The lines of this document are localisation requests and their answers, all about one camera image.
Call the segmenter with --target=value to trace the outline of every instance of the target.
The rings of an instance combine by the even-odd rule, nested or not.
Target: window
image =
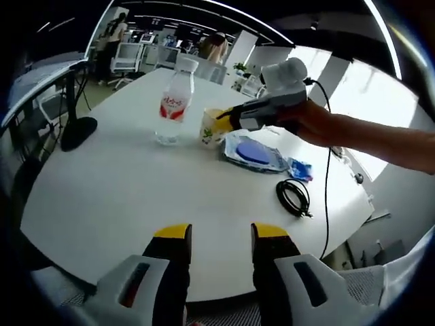
[[[382,71],[355,60],[349,65],[331,96],[333,113],[396,127],[409,127],[418,98],[400,82]],[[374,181],[387,162],[349,150]]]
[[[298,46],[290,52],[287,60],[290,58],[301,59],[305,66],[307,66],[308,77],[318,79],[321,72],[325,69],[329,57],[331,57],[331,52],[308,48],[306,46]],[[313,86],[314,85],[307,87],[307,94],[310,93]]]

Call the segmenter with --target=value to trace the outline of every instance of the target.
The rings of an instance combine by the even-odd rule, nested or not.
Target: ceiling
[[[283,29],[281,29],[278,24],[274,24],[273,21],[297,14],[309,14],[307,17],[309,20],[315,19],[318,13],[327,11],[370,15],[370,12],[362,0],[347,1],[346,3],[340,0],[295,1],[286,9],[282,8],[283,1],[280,0],[269,0],[267,1],[267,6],[254,6],[252,5],[252,1],[245,0],[227,0],[224,3],[262,22],[268,23],[278,31],[283,31]],[[207,26],[210,27],[210,29],[204,28],[205,31],[212,31],[214,29],[229,35],[234,35],[241,29],[245,29],[259,36],[258,45],[266,43],[276,46],[291,45],[291,43],[286,41],[282,36],[271,31],[254,19],[227,7],[222,7],[204,0],[115,0],[113,6],[118,5],[129,9],[128,21],[134,22],[139,26],[145,24],[150,18],[138,16],[158,16]]]

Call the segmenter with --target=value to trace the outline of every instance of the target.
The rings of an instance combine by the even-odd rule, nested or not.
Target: round table
[[[156,230],[191,223],[189,302],[254,290],[251,222],[285,228],[302,253],[319,257],[326,239],[327,149],[281,128],[252,134],[283,155],[313,165],[308,185],[313,218],[297,219],[276,198],[275,186],[284,174],[263,175],[220,161],[197,141],[205,107],[238,105],[246,96],[196,79],[182,144],[155,142],[158,106],[172,74],[167,69],[148,73],[92,110],[97,131],[74,151],[56,151],[38,176],[24,210],[24,234],[61,268],[96,284],[129,255],[141,255]],[[328,198],[326,253],[373,212],[362,186],[336,158],[331,158]]]

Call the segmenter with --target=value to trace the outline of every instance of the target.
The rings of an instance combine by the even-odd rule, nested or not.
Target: coiled black cable
[[[293,214],[296,217],[310,217],[310,194],[305,185],[296,179],[286,179],[284,181],[278,182],[276,186],[277,197],[281,205],[286,209],[287,212]],[[300,205],[298,206],[295,202],[288,196],[288,192],[292,192],[299,199]]]

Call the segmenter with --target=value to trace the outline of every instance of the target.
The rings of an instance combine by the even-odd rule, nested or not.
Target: yellow cup
[[[201,143],[209,149],[215,149],[219,146],[224,135],[232,130],[228,116],[217,120],[216,118],[223,114],[220,109],[205,109],[199,139]]]

